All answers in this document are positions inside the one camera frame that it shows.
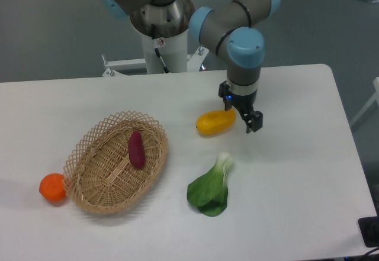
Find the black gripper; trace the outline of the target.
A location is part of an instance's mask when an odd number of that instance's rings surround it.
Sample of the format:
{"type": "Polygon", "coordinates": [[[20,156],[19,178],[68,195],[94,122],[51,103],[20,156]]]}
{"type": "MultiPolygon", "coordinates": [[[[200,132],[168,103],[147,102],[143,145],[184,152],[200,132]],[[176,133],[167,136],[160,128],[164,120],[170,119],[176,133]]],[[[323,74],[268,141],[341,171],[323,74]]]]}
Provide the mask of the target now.
{"type": "Polygon", "coordinates": [[[232,88],[232,84],[228,82],[219,84],[218,96],[223,100],[224,110],[235,107],[246,124],[246,133],[257,132],[263,126],[263,113],[254,111],[253,108],[257,91],[239,95],[232,88]]]}

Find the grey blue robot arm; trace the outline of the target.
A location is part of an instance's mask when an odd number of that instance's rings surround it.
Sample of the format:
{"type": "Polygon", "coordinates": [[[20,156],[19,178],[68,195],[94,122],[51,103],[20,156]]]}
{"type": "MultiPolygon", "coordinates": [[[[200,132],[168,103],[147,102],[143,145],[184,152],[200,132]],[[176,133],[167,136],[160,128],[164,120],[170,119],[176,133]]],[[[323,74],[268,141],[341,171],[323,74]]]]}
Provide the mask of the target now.
{"type": "Polygon", "coordinates": [[[227,67],[219,86],[225,109],[235,108],[247,132],[263,125],[254,109],[265,57],[265,40],[255,25],[272,15],[281,0],[231,0],[221,10],[195,9],[191,0],[102,0],[116,18],[128,17],[143,42],[149,74],[186,72],[187,37],[214,53],[227,67]]]}

